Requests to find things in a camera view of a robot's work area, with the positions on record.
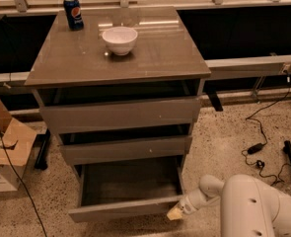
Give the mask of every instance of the can logo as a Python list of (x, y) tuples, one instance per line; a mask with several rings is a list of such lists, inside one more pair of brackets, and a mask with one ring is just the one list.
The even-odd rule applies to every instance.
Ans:
[(73, 16), (73, 18), (77, 18), (77, 19), (79, 19), (80, 18), (80, 8), (79, 7), (74, 7), (73, 9), (72, 9), (72, 12), (71, 12), (71, 14), (72, 14), (72, 16)]

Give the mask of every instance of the soda can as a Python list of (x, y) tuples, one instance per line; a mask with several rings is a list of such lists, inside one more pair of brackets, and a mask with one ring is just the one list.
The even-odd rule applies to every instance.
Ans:
[(84, 28), (84, 22), (80, 12), (78, 0), (64, 0), (64, 9), (71, 30), (81, 30)]

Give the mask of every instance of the drawer front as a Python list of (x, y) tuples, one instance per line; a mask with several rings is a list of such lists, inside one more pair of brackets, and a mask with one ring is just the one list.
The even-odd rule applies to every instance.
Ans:
[(54, 134), (191, 123), (200, 109), (197, 98), (134, 101), (124, 104), (43, 107), (39, 111)]
[(111, 162), (131, 159), (184, 155), (188, 153), (191, 136), (127, 140), (124, 142), (91, 143), (61, 146), (69, 165)]
[(83, 165), (75, 222), (167, 213), (183, 196), (177, 158)]

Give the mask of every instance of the cardboard box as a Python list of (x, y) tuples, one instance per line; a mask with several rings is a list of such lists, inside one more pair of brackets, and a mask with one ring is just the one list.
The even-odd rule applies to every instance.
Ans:
[[(36, 132), (12, 118), (0, 101), (0, 128), (9, 159), (22, 178), (29, 160)], [(0, 192), (16, 191), (20, 181), (12, 169), (5, 150), (0, 147)]]

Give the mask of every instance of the power adapter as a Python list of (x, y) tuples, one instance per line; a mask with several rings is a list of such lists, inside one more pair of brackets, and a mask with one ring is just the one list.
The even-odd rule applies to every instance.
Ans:
[(260, 151), (260, 150), (263, 148), (263, 146), (264, 146), (264, 144), (262, 144), (262, 143), (258, 143), (258, 144), (254, 145), (254, 146), (251, 146), (251, 147), (247, 150), (247, 152), (248, 152), (249, 154), (255, 154), (255, 153), (257, 153), (258, 151)]

